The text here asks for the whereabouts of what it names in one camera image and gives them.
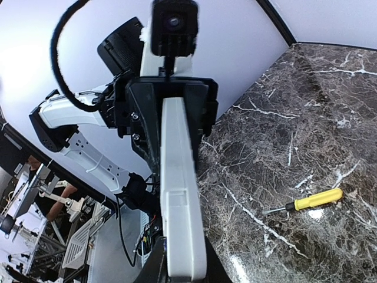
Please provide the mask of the white remote control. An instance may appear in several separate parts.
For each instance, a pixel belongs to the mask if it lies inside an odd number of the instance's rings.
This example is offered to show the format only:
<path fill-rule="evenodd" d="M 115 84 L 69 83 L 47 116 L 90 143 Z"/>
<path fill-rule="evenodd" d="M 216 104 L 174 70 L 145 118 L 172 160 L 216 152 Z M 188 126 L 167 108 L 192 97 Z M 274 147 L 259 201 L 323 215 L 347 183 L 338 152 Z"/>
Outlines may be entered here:
<path fill-rule="evenodd" d="M 207 270 L 206 246 L 182 98 L 163 101 L 160 155 L 160 206 L 168 276 L 172 282 L 201 281 Z"/>

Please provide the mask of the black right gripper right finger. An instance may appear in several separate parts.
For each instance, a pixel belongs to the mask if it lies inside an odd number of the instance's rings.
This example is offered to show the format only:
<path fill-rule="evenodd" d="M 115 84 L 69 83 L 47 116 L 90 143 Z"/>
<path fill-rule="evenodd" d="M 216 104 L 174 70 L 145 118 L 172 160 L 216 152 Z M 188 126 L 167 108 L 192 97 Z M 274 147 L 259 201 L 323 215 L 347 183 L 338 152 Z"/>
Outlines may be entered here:
<path fill-rule="evenodd" d="M 228 276 L 208 237 L 205 236 L 204 239 L 207 258 L 207 271 L 204 281 L 208 283 L 232 283 L 233 281 Z"/>

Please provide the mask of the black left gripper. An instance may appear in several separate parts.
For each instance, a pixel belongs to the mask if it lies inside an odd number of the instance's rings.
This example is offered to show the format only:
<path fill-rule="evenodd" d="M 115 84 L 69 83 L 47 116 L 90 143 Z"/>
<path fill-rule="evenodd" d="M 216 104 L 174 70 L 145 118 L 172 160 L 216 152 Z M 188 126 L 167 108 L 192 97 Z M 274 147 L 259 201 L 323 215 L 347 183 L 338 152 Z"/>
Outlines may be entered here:
<path fill-rule="evenodd" d="M 114 83 L 114 123 L 120 137 L 160 176 L 161 139 L 208 136 L 216 121 L 218 84 L 210 78 L 137 77 Z"/>

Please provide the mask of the yellow handled screwdriver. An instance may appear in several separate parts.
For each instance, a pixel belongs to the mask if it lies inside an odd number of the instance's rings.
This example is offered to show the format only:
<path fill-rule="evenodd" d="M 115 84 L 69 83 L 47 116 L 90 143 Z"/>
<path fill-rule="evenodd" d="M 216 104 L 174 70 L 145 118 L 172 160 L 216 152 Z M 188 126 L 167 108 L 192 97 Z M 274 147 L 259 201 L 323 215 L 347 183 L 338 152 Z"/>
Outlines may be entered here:
<path fill-rule="evenodd" d="M 343 190 L 341 188 L 334 188 L 330 190 L 326 190 L 324 192 L 320 192 L 311 196 L 308 196 L 303 199 L 296 199 L 293 202 L 285 204 L 281 208 L 275 208 L 271 210 L 263 211 L 263 215 L 268 215 L 275 212 L 280 211 L 300 211 L 307 208 L 315 208 L 317 206 L 325 205 L 331 202 L 336 202 L 341 199 L 343 196 Z"/>

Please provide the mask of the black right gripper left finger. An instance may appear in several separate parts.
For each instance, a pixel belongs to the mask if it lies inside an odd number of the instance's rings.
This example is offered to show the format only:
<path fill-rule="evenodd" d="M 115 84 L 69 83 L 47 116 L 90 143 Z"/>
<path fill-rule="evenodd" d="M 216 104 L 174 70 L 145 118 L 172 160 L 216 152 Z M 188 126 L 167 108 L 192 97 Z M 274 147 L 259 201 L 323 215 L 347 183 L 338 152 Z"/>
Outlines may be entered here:
<path fill-rule="evenodd" d="M 159 237 L 152 249 L 147 262 L 138 275 L 138 282 L 168 282 L 165 238 Z"/>

